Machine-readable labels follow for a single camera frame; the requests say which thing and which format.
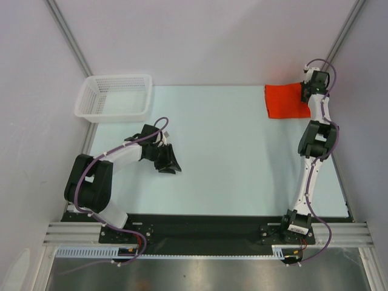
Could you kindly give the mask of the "orange t shirt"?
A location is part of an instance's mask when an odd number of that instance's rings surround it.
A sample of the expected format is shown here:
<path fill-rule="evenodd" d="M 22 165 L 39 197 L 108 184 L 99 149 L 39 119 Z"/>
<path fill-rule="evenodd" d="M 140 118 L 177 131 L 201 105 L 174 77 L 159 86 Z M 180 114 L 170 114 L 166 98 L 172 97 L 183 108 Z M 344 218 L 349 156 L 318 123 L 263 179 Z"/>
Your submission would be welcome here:
<path fill-rule="evenodd" d="M 301 101 L 300 83 L 265 85 L 264 100 L 270 119 L 310 118 L 308 105 Z"/>

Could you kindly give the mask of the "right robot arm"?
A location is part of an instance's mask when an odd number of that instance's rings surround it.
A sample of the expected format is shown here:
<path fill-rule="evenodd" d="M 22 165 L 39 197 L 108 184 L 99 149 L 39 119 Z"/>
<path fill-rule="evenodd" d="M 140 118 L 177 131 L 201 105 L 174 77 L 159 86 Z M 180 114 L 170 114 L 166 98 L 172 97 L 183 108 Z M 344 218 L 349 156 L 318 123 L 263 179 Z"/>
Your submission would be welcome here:
<path fill-rule="evenodd" d="M 297 243 L 312 234 L 312 199 L 323 162 L 338 143 L 338 126 L 329 113 L 330 74 L 305 66 L 301 101 L 310 109 L 310 121 L 298 145 L 302 157 L 299 190 L 295 203 L 282 217 L 279 235 L 286 243 Z"/>

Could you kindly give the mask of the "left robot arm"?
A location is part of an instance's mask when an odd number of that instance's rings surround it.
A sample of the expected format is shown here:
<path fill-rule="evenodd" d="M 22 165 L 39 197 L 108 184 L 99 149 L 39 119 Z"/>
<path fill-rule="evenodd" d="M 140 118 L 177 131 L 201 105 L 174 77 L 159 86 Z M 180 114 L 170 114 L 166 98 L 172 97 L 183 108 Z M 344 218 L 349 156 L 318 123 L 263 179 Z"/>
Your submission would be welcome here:
<path fill-rule="evenodd" d="M 113 175 L 134 162 L 148 160 L 159 173 L 181 171 L 173 146 L 155 125 L 146 124 L 142 131 L 124 140 L 122 145 L 97 157 L 80 154 L 76 157 L 64 198 L 82 213 L 96 215 L 113 226 L 112 235 L 121 243 L 133 237 L 127 224 L 129 215 L 112 201 Z"/>

